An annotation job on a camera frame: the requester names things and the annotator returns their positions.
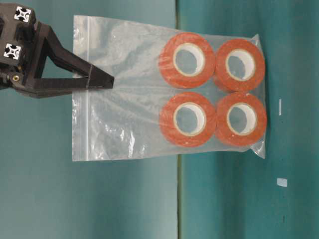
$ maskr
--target small white scrap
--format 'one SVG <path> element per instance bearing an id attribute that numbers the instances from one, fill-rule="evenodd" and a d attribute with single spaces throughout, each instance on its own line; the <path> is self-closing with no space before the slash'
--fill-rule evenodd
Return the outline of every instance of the small white scrap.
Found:
<path id="1" fill-rule="evenodd" d="M 281 116 L 281 99 L 279 99 L 279 116 Z"/>
<path id="2" fill-rule="evenodd" d="M 286 178 L 277 178 L 277 185 L 287 188 L 288 180 Z"/>

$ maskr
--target orange tape roll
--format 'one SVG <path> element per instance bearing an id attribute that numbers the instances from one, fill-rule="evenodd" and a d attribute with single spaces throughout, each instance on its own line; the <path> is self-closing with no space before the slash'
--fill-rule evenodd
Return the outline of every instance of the orange tape roll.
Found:
<path id="1" fill-rule="evenodd" d="M 239 78 L 229 69 L 231 56 L 238 57 L 245 66 L 245 75 Z M 217 52 L 215 84 L 226 92 L 250 91 L 265 77 L 265 59 L 256 45 L 245 39 L 232 39 Z"/>
<path id="2" fill-rule="evenodd" d="M 196 114 L 197 126 L 192 132 L 184 132 L 177 125 L 177 112 L 188 108 Z M 159 114 L 159 126 L 165 138 L 182 147 L 198 147 L 206 143 L 215 133 L 216 110 L 204 96 L 195 92 L 184 92 L 172 97 Z"/>
<path id="3" fill-rule="evenodd" d="M 191 52 L 197 61 L 193 73 L 183 72 L 176 63 L 177 53 L 181 50 Z M 159 56 L 159 70 L 164 79 L 177 88 L 194 88 L 204 84 L 215 70 L 215 53 L 209 42 L 202 36 L 179 33 L 171 38 Z"/>
<path id="4" fill-rule="evenodd" d="M 241 109 L 246 115 L 246 126 L 240 132 L 236 131 L 230 123 L 230 113 L 234 108 Z M 217 104 L 216 137 L 224 144 L 252 145 L 265 134 L 266 127 L 267 115 L 264 105 L 250 93 L 232 93 Z"/>

